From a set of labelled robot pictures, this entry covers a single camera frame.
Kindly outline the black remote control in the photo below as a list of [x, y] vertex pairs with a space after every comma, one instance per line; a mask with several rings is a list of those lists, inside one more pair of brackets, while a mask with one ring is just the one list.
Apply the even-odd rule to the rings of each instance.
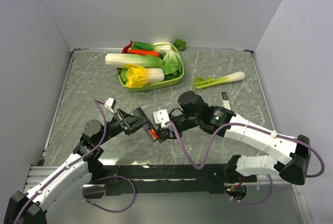
[[162, 143], [167, 139], [166, 129], [162, 129], [161, 127], [156, 129], [150, 121], [143, 125], [143, 129], [152, 142], [158, 141]]

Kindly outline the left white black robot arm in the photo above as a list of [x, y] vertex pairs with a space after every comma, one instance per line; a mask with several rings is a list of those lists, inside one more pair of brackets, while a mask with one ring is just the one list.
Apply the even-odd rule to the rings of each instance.
[[117, 109], [110, 122], [87, 122], [79, 144], [54, 172], [27, 192], [17, 191], [11, 196], [4, 223], [47, 223], [74, 191], [101, 181], [103, 164], [99, 157], [104, 142], [120, 133], [133, 134], [149, 122], [141, 108], [132, 114]]

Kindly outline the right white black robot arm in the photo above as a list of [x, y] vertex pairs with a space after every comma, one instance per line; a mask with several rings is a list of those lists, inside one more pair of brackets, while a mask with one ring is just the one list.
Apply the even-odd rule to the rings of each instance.
[[154, 123], [166, 130], [168, 139], [199, 127], [205, 133], [240, 141], [265, 154], [262, 156], [234, 155], [228, 162], [228, 178], [240, 181], [252, 175], [276, 175], [294, 185], [304, 185], [311, 158], [310, 139], [278, 134], [256, 125], [222, 106], [209, 106], [203, 98], [187, 91], [180, 95], [181, 114], [173, 116], [167, 110], [153, 113]]

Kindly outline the white remote battery cover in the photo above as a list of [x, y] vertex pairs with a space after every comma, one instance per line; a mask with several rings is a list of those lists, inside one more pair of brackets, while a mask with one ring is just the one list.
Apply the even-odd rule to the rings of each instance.
[[229, 104], [229, 99], [228, 95], [226, 92], [221, 92], [221, 101], [222, 101], [222, 106], [226, 109], [231, 109], [230, 104]]

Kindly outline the yellow leaf cabbage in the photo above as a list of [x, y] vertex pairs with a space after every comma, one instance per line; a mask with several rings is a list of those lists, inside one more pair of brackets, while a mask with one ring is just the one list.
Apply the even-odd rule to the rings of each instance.
[[164, 81], [164, 72], [159, 68], [144, 68], [139, 65], [127, 64], [126, 87], [141, 88], [147, 84]]

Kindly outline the celery stalk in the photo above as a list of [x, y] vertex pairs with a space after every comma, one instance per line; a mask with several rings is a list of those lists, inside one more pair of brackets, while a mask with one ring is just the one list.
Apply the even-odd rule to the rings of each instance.
[[202, 90], [204, 88], [221, 85], [221, 84], [227, 84], [227, 83], [233, 83], [242, 81], [246, 77], [245, 72], [236, 72], [232, 73], [227, 76], [217, 77], [217, 78], [210, 78], [210, 77], [197, 77], [194, 79], [194, 82], [192, 83], [192, 87], [194, 90]]

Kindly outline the green plastic tray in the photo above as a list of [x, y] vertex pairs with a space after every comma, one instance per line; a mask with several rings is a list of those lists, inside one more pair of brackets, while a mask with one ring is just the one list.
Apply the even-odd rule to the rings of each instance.
[[[172, 46], [172, 50], [177, 52], [179, 55], [180, 53], [178, 52], [178, 49], [181, 50], [185, 50], [186, 49], [186, 43], [182, 40], [180, 40], [180, 43], [154, 43], [154, 45], [157, 44], [170, 44]], [[164, 54], [159, 54], [159, 58], [161, 58], [163, 60], [164, 56], [166, 53]], [[174, 85], [176, 83], [179, 82], [179, 80], [183, 77], [185, 70], [184, 70], [184, 64], [181, 58], [181, 65], [182, 65], [182, 72], [178, 77], [175, 76], [168, 76], [168, 75], [164, 75], [164, 81], [162, 82], [158, 82], [158, 83], [153, 83], [153, 84], [147, 84], [141, 88], [129, 88], [125, 86], [125, 83], [127, 82], [127, 77], [126, 77], [126, 72], [127, 72], [127, 68], [125, 69], [121, 69], [121, 68], [117, 68], [117, 72], [118, 72], [118, 78], [119, 81], [121, 83], [122, 86], [126, 87], [129, 91], [133, 91], [133, 92], [138, 92], [138, 91], [147, 91], [147, 90], [152, 90], [152, 89], [158, 89], [158, 88], [162, 88], [162, 87], [167, 87], [167, 86], [171, 86]]]

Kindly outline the green lettuce leaf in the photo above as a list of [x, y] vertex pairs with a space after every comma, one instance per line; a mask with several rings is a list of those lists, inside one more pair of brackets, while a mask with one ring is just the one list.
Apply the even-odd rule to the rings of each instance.
[[178, 77], [182, 72], [181, 57], [180, 55], [170, 50], [163, 58], [163, 72], [168, 76]]

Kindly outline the long white green cabbage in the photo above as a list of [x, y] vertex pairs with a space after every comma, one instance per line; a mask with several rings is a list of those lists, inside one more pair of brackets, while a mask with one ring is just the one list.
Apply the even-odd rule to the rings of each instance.
[[163, 68], [163, 60], [152, 55], [110, 53], [105, 56], [105, 64], [121, 69], [125, 69], [127, 64], [138, 65], [144, 68]]

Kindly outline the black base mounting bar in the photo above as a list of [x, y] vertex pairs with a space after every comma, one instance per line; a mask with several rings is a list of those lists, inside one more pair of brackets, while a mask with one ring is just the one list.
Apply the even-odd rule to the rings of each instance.
[[226, 185], [256, 182], [227, 164], [192, 165], [88, 165], [89, 184], [102, 186], [106, 196], [136, 193], [209, 192], [223, 194]]

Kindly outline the orange red chili pepper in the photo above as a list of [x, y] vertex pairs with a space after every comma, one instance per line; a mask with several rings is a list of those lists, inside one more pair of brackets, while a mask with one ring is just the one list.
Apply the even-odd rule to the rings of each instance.
[[154, 56], [154, 57], [159, 57], [159, 53], [158, 52], [151, 51], [151, 50], [129, 49], [127, 52], [129, 54], [136, 54], [136, 55], [142, 55], [142, 56], [151, 55], [151, 56]]

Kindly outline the dark red chili pepper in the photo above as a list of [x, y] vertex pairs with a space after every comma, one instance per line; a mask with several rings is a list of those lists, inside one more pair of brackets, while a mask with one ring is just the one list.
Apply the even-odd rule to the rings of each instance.
[[132, 45], [133, 45], [132, 40], [130, 40], [130, 43], [123, 48], [121, 53], [122, 54], [127, 54], [128, 50], [132, 47]]

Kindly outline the bok choy in tray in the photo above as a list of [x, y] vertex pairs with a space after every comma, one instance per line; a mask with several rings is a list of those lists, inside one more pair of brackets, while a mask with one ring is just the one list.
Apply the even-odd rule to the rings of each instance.
[[145, 42], [132, 41], [131, 49], [155, 51], [161, 55], [161, 54], [164, 54], [164, 53], [172, 50], [172, 46], [170, 44], [154, 45], [154, 44], [145, 43]]

